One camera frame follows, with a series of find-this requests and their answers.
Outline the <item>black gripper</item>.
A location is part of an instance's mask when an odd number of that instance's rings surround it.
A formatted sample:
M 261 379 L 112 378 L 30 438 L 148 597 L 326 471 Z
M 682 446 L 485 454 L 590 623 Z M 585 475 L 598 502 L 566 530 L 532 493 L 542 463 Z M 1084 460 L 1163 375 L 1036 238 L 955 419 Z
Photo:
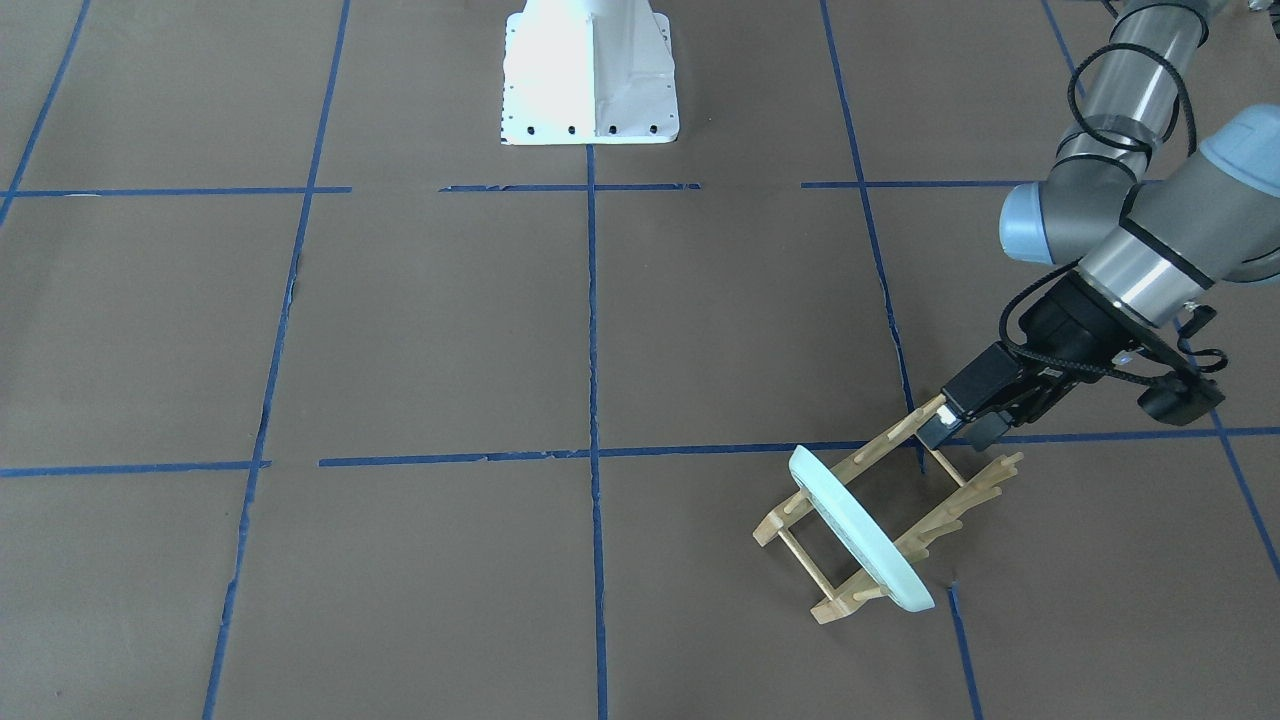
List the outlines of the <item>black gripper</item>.
M 968 427 L 966 442 L 988 448 L 1012 427 L 1038 421 L 1079 384 L 1107 377 L 1139 387 L 1116 355 L 1134 350 L 1130 322 L 1079 272 L 1052 272 L 1002 310 L 998 338 L 943 388 L 945 404 L 920 425 L 928 450 Z

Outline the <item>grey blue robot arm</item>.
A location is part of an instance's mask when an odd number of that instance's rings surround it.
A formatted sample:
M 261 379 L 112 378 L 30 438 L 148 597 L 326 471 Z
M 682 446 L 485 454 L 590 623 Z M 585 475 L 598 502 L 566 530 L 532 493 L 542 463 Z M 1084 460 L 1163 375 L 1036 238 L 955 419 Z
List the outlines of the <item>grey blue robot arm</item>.
M 1142 410 L 1184 427 L 1224 398 L 1216 348 L 1188 340 L 1213 319 L 1216 284 L 1277 279 L 1277 106 L 1242 110 L 1199 138 L 1184 73 L 1221 1 L 1129 1 L 1108 42 L 1068 83 L 1071 128 L 1046 179 L 1019 184 L 1004 251 L 1051 265 L 1009 304 L 998 338 L 948 380 L 916 430 L 927 448 L 983 450 L 1038 421 L 1080 384 L 1139 386 Z

